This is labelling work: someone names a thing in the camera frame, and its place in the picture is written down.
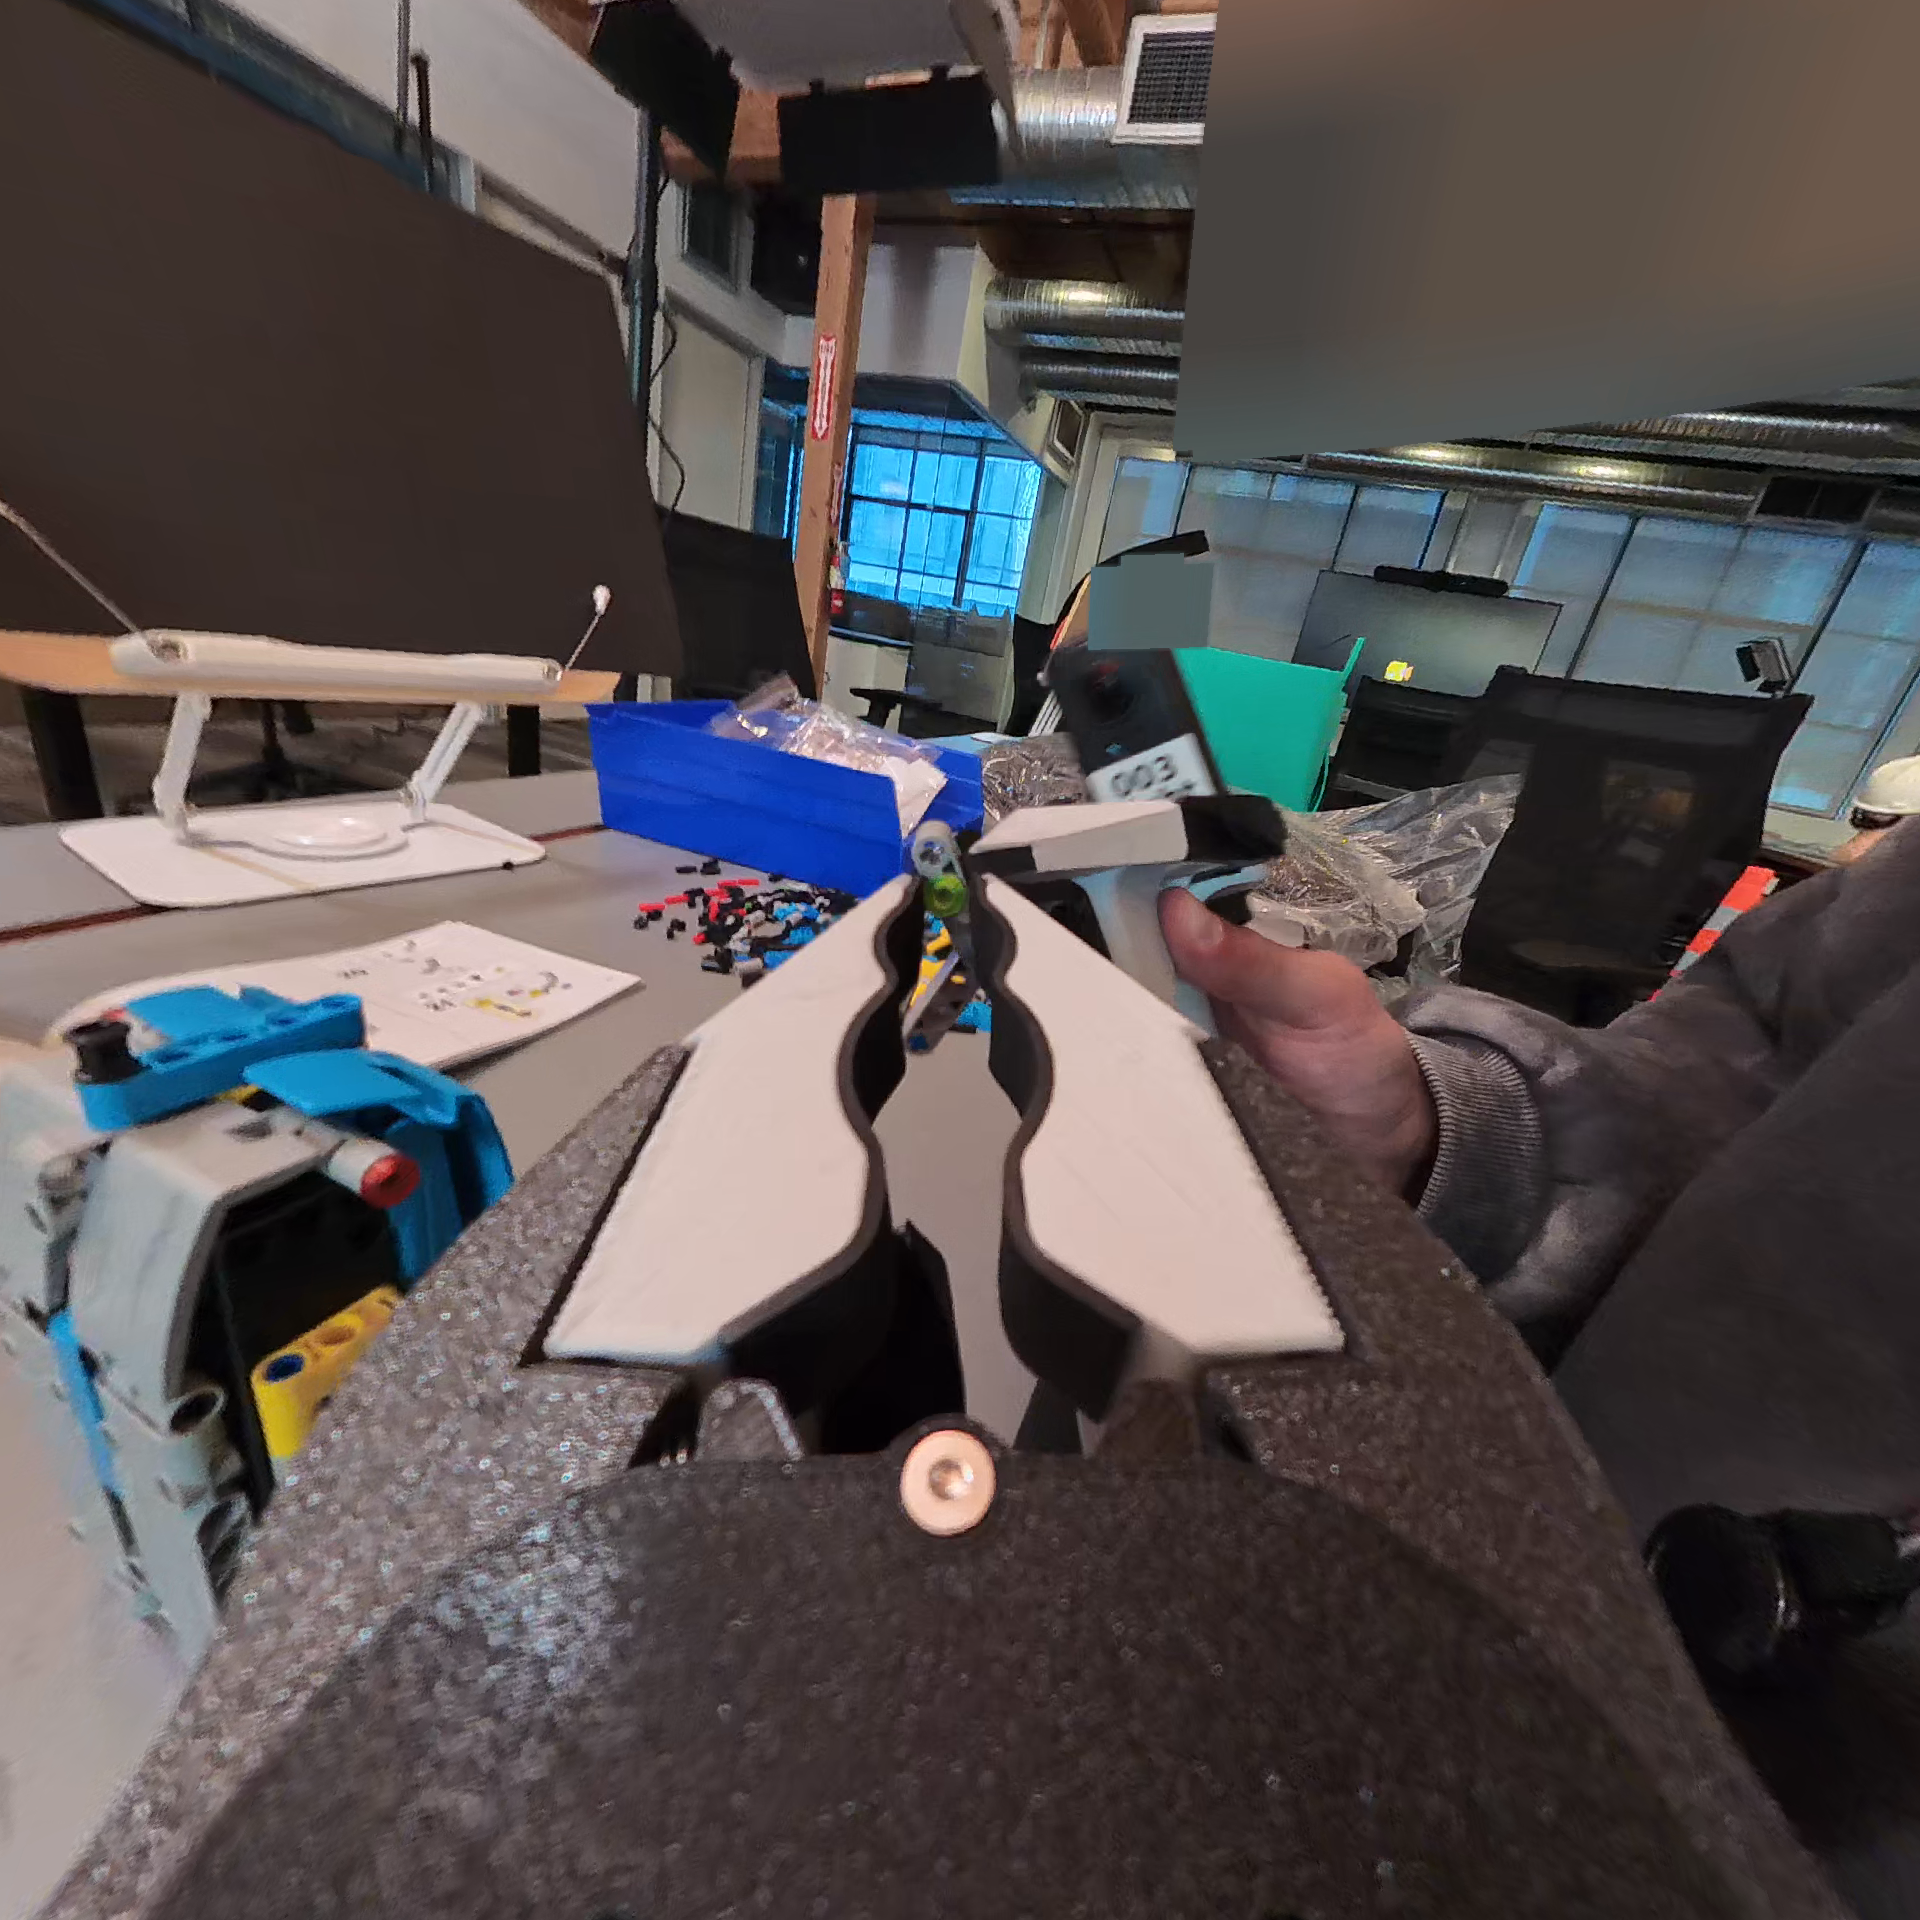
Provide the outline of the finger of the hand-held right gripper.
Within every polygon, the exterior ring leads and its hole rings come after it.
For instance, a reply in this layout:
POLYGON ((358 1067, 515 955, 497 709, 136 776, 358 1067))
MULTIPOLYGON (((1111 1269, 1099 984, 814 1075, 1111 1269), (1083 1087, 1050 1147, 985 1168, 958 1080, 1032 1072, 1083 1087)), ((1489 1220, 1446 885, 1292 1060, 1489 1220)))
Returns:
POLYGON ((1022 806, 968 853, 972 880, 1046 880, 1124 868, 1166 868, 1191 857, 1182 805, 1111 799, 1022 806))

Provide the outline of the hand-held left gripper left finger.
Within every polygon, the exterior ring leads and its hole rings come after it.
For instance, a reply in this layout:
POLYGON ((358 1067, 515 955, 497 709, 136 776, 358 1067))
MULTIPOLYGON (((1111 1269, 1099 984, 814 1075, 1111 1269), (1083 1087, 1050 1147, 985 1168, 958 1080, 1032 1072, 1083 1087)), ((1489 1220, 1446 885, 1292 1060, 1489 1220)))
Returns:
POLYGON ((882 1191, 857 1039, 895 1044, 902 927, 919 961, 919 886, 888 880, 774 979, 697 1027, 672 1089, 544 1334, 555 1360, 719 1361, 827 1277, 882 1191))

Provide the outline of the grey toy brick beam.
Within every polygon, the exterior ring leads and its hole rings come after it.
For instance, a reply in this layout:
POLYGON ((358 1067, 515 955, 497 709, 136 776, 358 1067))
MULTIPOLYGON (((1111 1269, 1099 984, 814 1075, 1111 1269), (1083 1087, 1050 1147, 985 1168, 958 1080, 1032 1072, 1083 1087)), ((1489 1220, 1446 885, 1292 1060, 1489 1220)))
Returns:
POLYGON ((911 1054, 923 1054, 934 1051, 956 1027, 968 1023, 979 981, 972 907, 966 919, 948 924, 927 912, 927 878, 960 873, 968 880, 954 830, 946 823, 923 817, 915 830, 911 867, 921 886, 921 952, 915 988, 903 1005, 903 1044, 911 1054))

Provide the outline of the blue toy brick vehicle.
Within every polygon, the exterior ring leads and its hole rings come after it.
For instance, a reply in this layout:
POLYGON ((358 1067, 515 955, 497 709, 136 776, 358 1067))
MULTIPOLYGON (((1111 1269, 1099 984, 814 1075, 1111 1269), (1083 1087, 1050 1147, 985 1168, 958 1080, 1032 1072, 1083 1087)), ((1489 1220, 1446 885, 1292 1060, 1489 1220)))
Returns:
POLYGON ((4 1044, 4 1351, 184 1662, 327 1403, 511 1185, 490 1103, 348 991, 188 982, 4 1044))

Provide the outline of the person's right hand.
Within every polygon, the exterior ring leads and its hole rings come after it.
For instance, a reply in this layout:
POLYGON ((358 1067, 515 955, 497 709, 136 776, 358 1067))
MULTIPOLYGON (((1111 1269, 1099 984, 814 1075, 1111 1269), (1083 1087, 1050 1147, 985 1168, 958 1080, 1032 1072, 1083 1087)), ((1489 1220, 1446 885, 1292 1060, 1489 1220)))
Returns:
POLYGON ((1346 957, 1271 943, 1190 892, 1159 899, 1178 979, 1379 1185, 1417 1198, 1439 1110, 1404 1027, 1346 957))

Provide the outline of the pile of loose toy bricks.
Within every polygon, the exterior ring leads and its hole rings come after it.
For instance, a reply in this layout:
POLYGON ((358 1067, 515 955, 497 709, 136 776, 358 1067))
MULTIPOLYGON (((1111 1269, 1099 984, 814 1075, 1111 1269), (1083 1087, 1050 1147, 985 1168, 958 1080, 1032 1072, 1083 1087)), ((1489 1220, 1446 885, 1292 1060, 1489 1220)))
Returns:
MULTIPOLYGON (((857 904, 856 894, 780 873, 759 880, 723 876, 713 857, 699 868, 679 867, 678 876, 689 886, 640 901, 633 927, 697 949, 705 972, 732 975, 742 988, 802 952, 857 904)), ((952 1032, 987 1038, 992 1003, 975 981, 956 924, 927 909, 919 973, 903 1009, 903 1044, 931 1051, 952 1032)))

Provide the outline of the black monitor screen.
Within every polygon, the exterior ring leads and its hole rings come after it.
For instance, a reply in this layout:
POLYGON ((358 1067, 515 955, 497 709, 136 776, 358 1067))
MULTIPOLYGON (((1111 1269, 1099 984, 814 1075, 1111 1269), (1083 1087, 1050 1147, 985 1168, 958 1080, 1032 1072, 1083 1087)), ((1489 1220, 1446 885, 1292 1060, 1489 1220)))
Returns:
POLYGON ((1292 649, 1348 680, 1476 700, 1504 664, 1534 671, 1564 607, 1554 600, 1434 590, 1323 569, 1292 649))

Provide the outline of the small clear plastic bag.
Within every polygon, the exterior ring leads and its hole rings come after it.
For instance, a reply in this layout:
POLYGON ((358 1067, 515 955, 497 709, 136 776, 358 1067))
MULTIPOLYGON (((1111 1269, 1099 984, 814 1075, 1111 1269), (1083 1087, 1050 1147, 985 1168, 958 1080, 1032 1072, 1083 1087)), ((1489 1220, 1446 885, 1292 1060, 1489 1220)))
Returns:
POLYGON ((777 675, 737 704, 723 704, 705 732, 771 751, 786 751, 841 769, 882 776, 897 793, 903 833, 913 833, 946 788, 946 769, 921 742, 888 727, 851 717, 804 696, 799 684, 777 675))

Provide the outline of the black mesh office chair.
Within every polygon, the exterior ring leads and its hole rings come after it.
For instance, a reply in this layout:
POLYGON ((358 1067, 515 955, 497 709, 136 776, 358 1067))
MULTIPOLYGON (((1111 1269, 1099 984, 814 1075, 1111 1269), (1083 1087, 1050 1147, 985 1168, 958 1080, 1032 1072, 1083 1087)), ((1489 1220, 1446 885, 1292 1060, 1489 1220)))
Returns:
POLYGON ((1456 981, 1578 1027, 1650 997, 1761 853, 1814 702, 1547 678, 1503 664, 1447 782, 1520 775, 1456 981))

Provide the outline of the orange striped barrier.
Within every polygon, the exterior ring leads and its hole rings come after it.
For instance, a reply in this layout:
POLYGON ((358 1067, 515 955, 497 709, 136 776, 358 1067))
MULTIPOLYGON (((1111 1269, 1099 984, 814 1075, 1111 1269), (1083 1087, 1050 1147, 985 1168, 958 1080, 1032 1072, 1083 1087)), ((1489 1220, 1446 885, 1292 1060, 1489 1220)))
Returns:
POLYGON ((1687 945, 1678 952, 1666 981, 1673 982, 1691 972, 1716 945, 1720 936, 1746 912, 1770 901, 1782 883, 1782 873, 1771 867, 1752 863, 1742 868, 1740 878, 1726 888, 1711 917, 1704 919, 1687 945))

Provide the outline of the person's grey sweatshirt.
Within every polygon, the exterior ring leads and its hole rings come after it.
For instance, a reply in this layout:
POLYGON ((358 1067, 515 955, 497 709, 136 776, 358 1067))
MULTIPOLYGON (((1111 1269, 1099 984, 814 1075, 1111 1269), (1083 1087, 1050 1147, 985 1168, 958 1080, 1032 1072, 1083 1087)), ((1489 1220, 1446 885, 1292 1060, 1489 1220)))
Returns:
MULTIPOLYGON (((1903 1249, 1814 1257, 1711 1255, 1691 1206, 1680 1227, 1554 1374, 1641 1548, 1690 1503, 1915 1517, 1915 1227, 1903 1249)), ((1696 1676, 1840 1897, 1915 1916, 1915 1596, 1790 1671, 1696 1676)))

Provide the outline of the black zipper pull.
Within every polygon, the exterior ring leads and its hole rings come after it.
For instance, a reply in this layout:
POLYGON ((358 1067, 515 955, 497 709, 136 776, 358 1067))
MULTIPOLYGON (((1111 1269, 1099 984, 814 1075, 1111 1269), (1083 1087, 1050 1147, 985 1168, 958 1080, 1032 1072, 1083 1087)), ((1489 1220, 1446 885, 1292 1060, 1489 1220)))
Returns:
POLYGON ((1915 1517, 1871 1511, 1690 1503, 1641 1559, 1695 1665, 1734 1683, 1880 1635, 1918 1588, 1915 1517))

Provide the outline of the dark partition panel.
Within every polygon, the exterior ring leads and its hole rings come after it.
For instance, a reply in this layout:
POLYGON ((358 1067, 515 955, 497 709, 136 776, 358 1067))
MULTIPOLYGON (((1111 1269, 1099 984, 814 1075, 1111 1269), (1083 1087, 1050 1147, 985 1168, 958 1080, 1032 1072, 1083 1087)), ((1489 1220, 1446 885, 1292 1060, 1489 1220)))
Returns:
POLYGON ((136 623, 681 671, 611 288, 71 5, 2 20, 2 494, 136 623))

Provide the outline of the wooden post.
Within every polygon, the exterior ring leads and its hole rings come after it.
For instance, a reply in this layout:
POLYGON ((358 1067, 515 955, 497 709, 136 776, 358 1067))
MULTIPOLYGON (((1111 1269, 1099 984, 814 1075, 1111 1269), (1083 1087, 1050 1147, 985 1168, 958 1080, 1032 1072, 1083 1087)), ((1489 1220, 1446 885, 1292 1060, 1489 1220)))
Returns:
POLYGON ((860 321, 876 229, 874 196, 824 200, 824 241, 808 409, 802 421, 796 588, 800 597, 814 700, 827 694, 833 566, 840 548, 849 445, 857 389, 860 321))

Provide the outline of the silver air duct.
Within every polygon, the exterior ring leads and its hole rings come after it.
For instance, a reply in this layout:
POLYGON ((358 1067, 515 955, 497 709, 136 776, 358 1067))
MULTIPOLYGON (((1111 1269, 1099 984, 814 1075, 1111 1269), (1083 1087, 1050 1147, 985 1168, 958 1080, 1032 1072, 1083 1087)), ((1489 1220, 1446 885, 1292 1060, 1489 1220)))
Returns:
POLYGON ((1178 356, 1184 311, 1138 288, 1099 278, 991 280, 983 328, 1017 351, 1178 356))

